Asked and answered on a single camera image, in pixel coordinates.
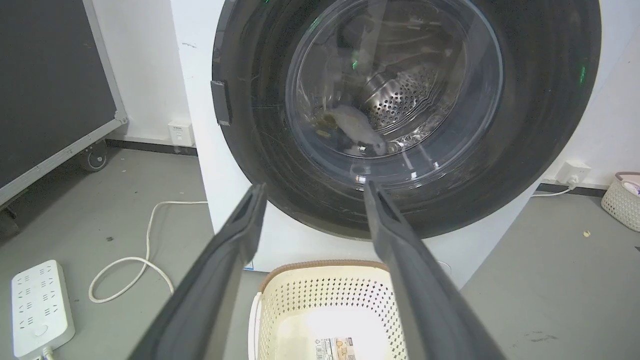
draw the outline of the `white cable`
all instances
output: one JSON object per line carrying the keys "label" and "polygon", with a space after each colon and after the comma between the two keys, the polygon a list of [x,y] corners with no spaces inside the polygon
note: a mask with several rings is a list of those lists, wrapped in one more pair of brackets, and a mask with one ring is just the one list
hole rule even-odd
{"label": "white cable", "polygon": [[580,183],[580,181],[578,180],[578,177],[576,175],[572,175],[571,178],[569,178],[569,187],[566,190],[563,190],[559,193],[539,193],[536,195],[531,195],[531,197],[549,197],[549,196],[558,196],[558,195],[562,195],[564,193],[568,193],[571,190],[575,189],[576,187],[578,187],[578,184]]}
{"label": "white cable", "polygon": [[[152,264],[151,261],[149,261],[149,254],[150,254],[149,236],[151,234],[151,225],[153,224],[154,215],[156,213],[156,210],[158,209],[158,207],[160,205],[163,205],[163,204],[192,205],[192,204],[207,204],[207,202],[206,201],[162,201],[159,204],[156,204],[156,206],[154,206],[154,209],[151,211],[151,217],[149,218],[149,224],[147,226],[147,254],[145,255],[145,258],[143,259],[143,258],[139,258],[138,256],[127,256],[126,258],[118,259],[118,260],[112,262],[111,264],[105,266],[98,273],[98,275],[96,275],[93,278],[93,281],[91,282],[91,285],[89,285],[89,300],[91,300],[92,302],[94,302],[96,304],[101,304],[103,302],[111,301],[111,300],[119,297],[125,291],[129,290],[131,288],[131,286],[133,286],[136,283],[136,281],[138,281],[138,279],[142,276],[142,274],[147,269],[147,266],[150,266],[152,269],[157,271],[160,274],[160,276],[163,277],[164,281],[166,281],[166,284],[169,286],[169,291],[171,291],[171,293],[173,293],[173,284],[171,283],[171,280],[169,280],[169,277],[162,270],[160,270],[160,268],[158,268],[157,266]],[[129,283],[129,285],[125,286],[122,290],[118,291],[117,293],[113,294],[112,296],[110,296],[108,298],[96,299],[93,296],[93,286],[95,285],[96,281],[98,281],[98,279],[100,279],[100,276],[102,276],[102,274],[104,274],[107,270],[109,270],[113,265],[118,264],[118,263],[122,263],[124,261],[131,261],[131,260],[141,261],[142,263],[144,263],[144,265],[142,266],[142,269],[140,269],[140,272],[138,272],[136,277]]]}
{"label": "white cable", "polygon": [[42,357],[44,357],[44,360],[54,360],[53,349],[51,349],[51,347],[44,347],[42,349]]}

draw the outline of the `barcode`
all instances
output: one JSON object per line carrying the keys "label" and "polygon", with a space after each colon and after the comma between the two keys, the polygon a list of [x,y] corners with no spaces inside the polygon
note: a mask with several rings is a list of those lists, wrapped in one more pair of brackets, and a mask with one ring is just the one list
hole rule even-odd
{"label": "barcode", "polygon": [[324,355],[322,351],[322,344],[316,345],[316,360],[324,360]]}

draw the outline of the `white washing machine body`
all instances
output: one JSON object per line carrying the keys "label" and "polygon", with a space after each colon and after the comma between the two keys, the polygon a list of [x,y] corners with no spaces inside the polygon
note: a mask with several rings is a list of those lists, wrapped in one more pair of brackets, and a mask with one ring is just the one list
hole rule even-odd
{"label": "white washing machine body", "polygon": [[[177,44],[198,149],[211,221],[219,229],[250,186],[234,158],[212,101],[212,50],[224,0],[172,0]],[[634,1],[610,0],[601,4],[602,56],[592,93],[597,95],[637,27],[624,9]],[[539,185],[533,182],[519,196],[494,213],[455,231],[424,240],[454,283],[462,287],[498,244]],[[378,260],[372,243],[342,238],[313,229],[268,204],[253,270],[269,272],[278,266],[321,259]]]}

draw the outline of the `beige plastic basket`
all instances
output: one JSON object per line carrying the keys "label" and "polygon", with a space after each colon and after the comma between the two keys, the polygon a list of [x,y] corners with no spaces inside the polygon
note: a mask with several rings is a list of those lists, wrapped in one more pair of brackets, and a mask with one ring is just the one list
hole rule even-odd
{"label": "beige plastic basket", "polygon": [[640,231],[640,197],[624,187],[625,182],[638,184],[640,172],[618,172],[602,197],[602,208],[629,229]]}
{"label": "beige plastic basket", "polygon": [[391,278],[373,261],[277,268],[253,300],[248,337],[249,360],[406,359]]}

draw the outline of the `white power strip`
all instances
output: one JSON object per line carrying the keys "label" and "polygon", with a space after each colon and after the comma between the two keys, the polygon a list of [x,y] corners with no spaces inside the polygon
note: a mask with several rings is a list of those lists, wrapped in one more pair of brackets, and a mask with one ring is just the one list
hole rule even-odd
{"label": "white power strip", "polygon": [[62,267],[45,261],[11,281],[13,354],[20,360],[41,359],[43,352],[71,340],[76,333]]}

